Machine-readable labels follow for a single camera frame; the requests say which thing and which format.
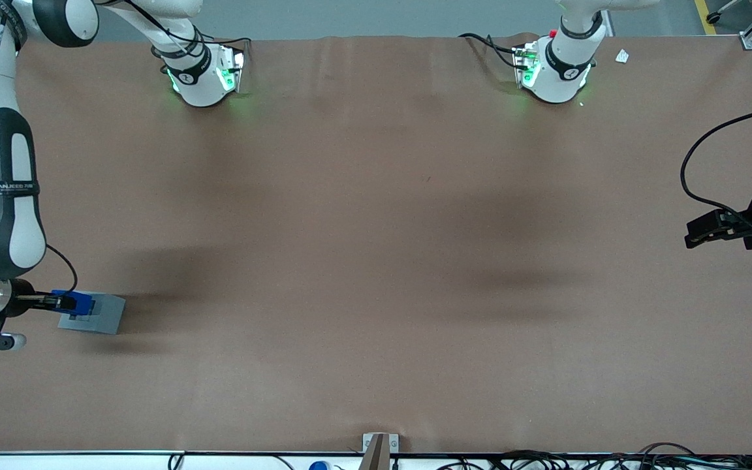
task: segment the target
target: white paper scrap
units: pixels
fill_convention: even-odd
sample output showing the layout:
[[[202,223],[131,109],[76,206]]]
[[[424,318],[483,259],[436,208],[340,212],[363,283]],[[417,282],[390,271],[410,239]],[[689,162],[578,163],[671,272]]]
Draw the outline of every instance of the white paper scrap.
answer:
[[[620,54],[617,54],[617,59],[615,60],[619,63],[629,62],[629,53],[626,50],[620,50]]]

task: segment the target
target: yellow floor line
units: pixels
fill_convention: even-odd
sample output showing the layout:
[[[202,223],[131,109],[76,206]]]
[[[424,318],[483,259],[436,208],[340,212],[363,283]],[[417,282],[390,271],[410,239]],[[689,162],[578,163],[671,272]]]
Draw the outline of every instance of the yellow floor line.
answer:
[[[698,10],[698,17],[701,17],[701,26],[704,27],[704,33],[715,35],[715,27],[707,23],[707,15],[710,14],[710,9],[707,8],[706,0],[695,0],[695,9]]]

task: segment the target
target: blue object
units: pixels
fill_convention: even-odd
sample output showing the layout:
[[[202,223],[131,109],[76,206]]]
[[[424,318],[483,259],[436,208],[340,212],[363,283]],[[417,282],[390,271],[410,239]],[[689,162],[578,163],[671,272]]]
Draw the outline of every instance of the blue object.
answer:
[[[126,300],[104,292],[75,292],[75,297],[78,312],[84,308],[81,302],[89,298],[87,315],[71,315],[69,310],[57,310],[62,313],[57,327],[83,333],[117,334]]]
[[[65,294],[66,291],[64,290],[52,290],[52,295],[62,295]],[[80,315],[88,315],[89,313],[92,313],[92,296],[88,294],[80,294],[80,292],[69,292],[66,294],[66,297],[74,298],[74,301],[77,302],[74,309],[52,309],[55,312],[59,313],[66,313],[66,315],[74,315],[74,316],[80,316]]]

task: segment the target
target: gray floor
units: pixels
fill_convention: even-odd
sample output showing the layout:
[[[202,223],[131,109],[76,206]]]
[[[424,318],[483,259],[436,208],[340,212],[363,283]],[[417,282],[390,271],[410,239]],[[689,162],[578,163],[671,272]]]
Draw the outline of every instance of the gray floor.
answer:
[[[710,10],[726,0],[708,0]],[[220,38],[315,39],[325,36],[456,36],[460,33],[510,36],[530,31],[543,33],[558,27],[560,10],[552,0],[277,0],[274,3],[206,0],[194,23]],[[654,8],[612,12],[617,36],[703,35],[695,3],[661,0]],[[752,21],[746,2],[725,12],[719,33],[737,33]],[[99,40],[144,40],[113,13],[101,8]]]

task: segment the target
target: metal bracket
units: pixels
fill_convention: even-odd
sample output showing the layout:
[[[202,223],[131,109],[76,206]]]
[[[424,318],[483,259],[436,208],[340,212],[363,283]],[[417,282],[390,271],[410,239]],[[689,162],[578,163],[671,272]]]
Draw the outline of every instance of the metal bracket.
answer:
[[[752,41],[749,41],[744,35],[744,31],[739,32],[739,39],[741,39],[742,47],[744,50],[752,50]]]
[[[385,434],[384,432],[366,432],[365,434],[362,434],[362,452],[368,451],[368,446],[370,446],[370,441],[373,439],[373,436],[376,434]],[[400,451],[400,435],[399,434],[388,434],[388,442],[390,443],[390,453],[397,453]]]
[[[538,59],[538,42],[528,42],[520,48],[512,48],[512,62],[516,65],[516,84],[518,88],[532,86],[541,69]]]
[[[220,60],[217,66],[222,87],[227,91],[240,92],[242,69],[245,66],[245,52],[220,45]]]

